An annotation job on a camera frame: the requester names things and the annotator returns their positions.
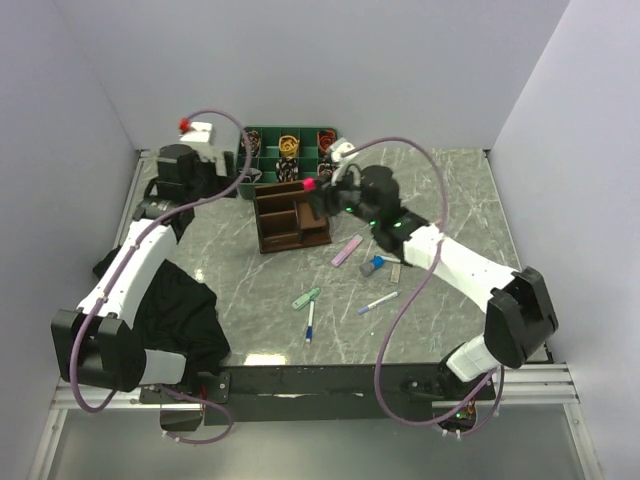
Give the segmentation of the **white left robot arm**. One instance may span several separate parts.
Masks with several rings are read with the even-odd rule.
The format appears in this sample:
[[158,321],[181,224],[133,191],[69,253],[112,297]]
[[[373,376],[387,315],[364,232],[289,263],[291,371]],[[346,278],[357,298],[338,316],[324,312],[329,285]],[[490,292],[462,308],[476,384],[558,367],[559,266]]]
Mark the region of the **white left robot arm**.
[[216,375],[230,345],[217,296],[168,261],[195,214],[166,212],[208,198],[231,184],[209,147],[184,143],[159,151],[157,174],[134,209],[125,242],[99,262],[96,288],[51,324],[61,377],[130,392],[164,384],[176,401],[193,399],[204,374]]

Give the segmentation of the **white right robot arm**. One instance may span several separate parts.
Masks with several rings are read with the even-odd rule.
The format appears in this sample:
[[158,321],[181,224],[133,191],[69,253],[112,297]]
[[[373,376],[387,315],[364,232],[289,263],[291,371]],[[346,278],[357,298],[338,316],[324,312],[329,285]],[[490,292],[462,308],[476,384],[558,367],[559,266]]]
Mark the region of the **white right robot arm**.
[[350,171],[338,181],[322,175],[304,180],[303,188],[315,216],[345,212],[368,223],[385,252],[407,266],[433,272],[484,313],[483,332],[440,363],[437,381],[447,397],[462,397],[477,377],[497,367],[521,367],[557,331],[559,322],[540,272],[497,264],[444,235],[403,206],[389,168]]

